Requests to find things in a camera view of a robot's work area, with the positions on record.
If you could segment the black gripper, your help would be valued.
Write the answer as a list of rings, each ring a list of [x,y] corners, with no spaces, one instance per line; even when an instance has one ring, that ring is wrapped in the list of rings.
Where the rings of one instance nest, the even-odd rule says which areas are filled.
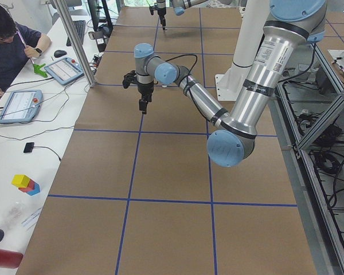
[[[141,94],[141,98],[139,99],[139,110],[146,115],[147,114],[147,106],[149,102],[152,102],[152,93],[154,91],[154,83],[150,82],[147,84],[138,83],[138,92]]]
[[[158,15],[160,16],[160,21],[161,21],[161,25],[163,28],[166,27],[166,19],[165,19],[165,15],[166,15],[166,8],[159,8],[158,9]]]

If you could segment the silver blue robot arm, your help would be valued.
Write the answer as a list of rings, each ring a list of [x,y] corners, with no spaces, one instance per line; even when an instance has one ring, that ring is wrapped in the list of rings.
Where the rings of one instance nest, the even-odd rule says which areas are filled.
[[[180,16],[182,15],[186,9],[197,6],[202,4],[206,1],[204,0],[173,0],[171,1],[172,7],[174,10],[175,15]],[[149,7],[150,14],[153,15],[154,11],[157,12],[160,23],[162,25],[162,29],[166,29],[166,18],[165,15],[167,13],[166,9],[166,1],[165,0],[156,0],[153,6]]]
[[[132,82],[145,111],[156,81],[176,84],[216,130],[207,141],[208,155],[223,167],[232,167],[254,150],[256,124],[273,95],[288,60],[299,45],[314,44],[325,32],[326,1],[248,1],[232,66],[217,87],[235,104],[226,110],[182,65],[154,53],[150,44],[134,47]]]

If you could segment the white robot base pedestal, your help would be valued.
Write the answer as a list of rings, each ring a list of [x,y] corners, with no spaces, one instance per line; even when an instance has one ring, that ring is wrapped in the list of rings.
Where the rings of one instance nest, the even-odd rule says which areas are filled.
[[[253,65],[269,14],[268,1],[247,1],[232,65],[225,74],[216,75],[217,98],[235,101]]]

